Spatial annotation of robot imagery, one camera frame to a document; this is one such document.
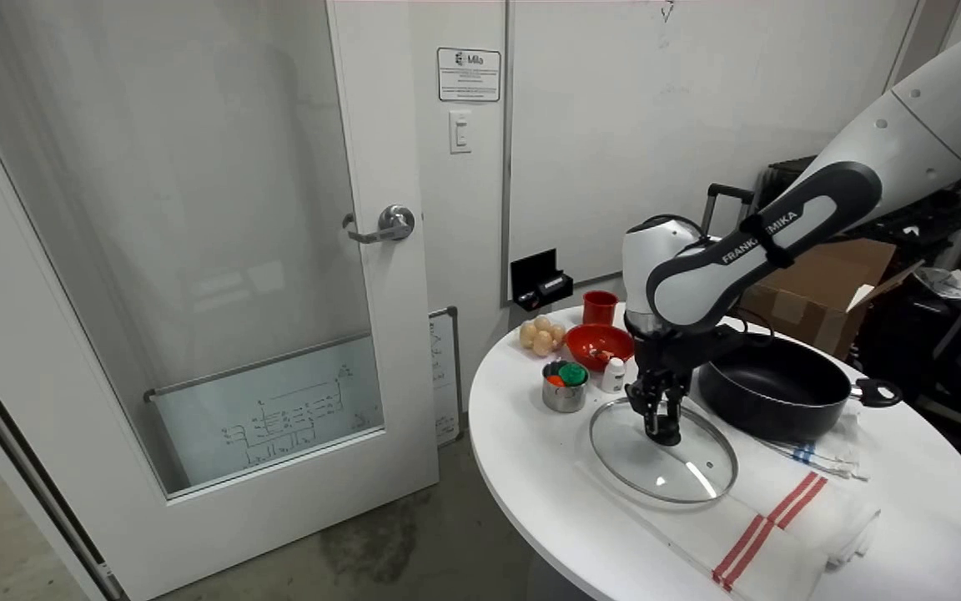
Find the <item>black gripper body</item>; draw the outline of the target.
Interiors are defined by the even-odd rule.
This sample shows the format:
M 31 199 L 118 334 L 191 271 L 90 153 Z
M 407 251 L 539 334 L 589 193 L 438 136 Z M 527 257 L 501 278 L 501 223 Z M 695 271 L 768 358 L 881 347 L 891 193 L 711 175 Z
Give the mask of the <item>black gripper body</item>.
M 686 392 L 692 373 L 732 353 L 740 334 L 732 328 L 711 330 L 652 330 L 627 328 L 634 341 L 636 380 L 627 388 L 634 412 L 653 412 L 669 392 Z

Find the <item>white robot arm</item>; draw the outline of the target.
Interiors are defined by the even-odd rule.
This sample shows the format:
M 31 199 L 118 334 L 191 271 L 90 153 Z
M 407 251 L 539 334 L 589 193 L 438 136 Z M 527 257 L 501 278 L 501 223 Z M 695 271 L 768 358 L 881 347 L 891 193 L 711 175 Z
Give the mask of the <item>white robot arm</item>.
M 680 441 L 692 371 L 732 347 L 722 314 L 798 255 L 897 213 L 961 182 L 961 41 L 889 87 L 733 235 L 711 241 L 679 213 L 621 238 L 625 323 L 634 338 L 631 408 L 658 443 Z

